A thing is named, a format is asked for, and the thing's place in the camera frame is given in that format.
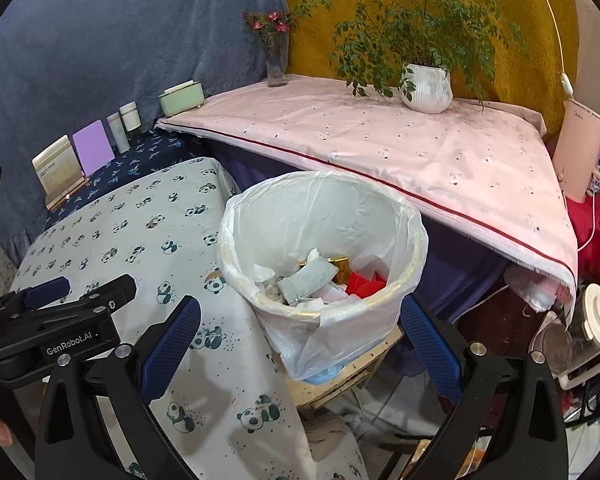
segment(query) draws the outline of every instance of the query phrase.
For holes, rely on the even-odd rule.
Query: metal bolt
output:
[[[69,361],[71,361],[71,356],[69,354],[62,354],[58,358],[58,365],[59,366],[67,366],[69,364]]]
[[[469,350],[471,350],[471,353],[474,355],[485,355],[487,353],[487,347],[479,341],[471,343]]]
[[[131,345],[123,344],[116,348],[116,357],[127,357],[131,354]]]
[[[534,350],[533,352],[531,352],[531,358],[539,365],[544,363],[544,354],[542,352],[539,352],[538,350]]]

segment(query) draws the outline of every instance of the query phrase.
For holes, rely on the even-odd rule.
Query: yellow curtain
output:
[[[287,0],[289,7],[300,0]],[[496,79],[485,99],[517,104],[544,115],[548,133],[557,134],[562,125],[565,95],[560,84],[560,49],[551,14],[544,0],[497,0],[504,19],[517,22],[529,46],[528,59],[515,46],[496,46]],[[564,67],[575,84],[578,59],[578,19],[574,0],[549,0],[560,28]],[[300,20],[290,39],[289,73],[335,77],[329,60],[333,51],[333,26],[353,16],[354,0],[336,0],[333,9],[313,12]],[[456,75],[452,87],[458,97],[467,94]]]

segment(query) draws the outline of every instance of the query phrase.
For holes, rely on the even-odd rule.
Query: ribbed white pot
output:
[[[402,78],[413,81],[416,85],[416,89],[411,92],[411,101],[405,97],[402,89],[398,92],[402,102],[412,110],[426,114],[439,114],[449,107],[454,98],[449,72],[441,68],[409,63],[402,67]]]

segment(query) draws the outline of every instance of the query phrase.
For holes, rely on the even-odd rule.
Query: gray curtain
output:
[[[42,232],[44,193],[31,159],[65,134],[189,79],[205,94],[266,76],[244,10],[285,0],[13,0],[0,19],[0,244],[19,263]]]

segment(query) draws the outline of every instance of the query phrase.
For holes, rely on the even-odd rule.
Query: green tissue box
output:
[[[187,81],[166,89],[160,97],[160,107],[165,116],[171,117],[190,108],[200,107],[205,102],[200,81]]]

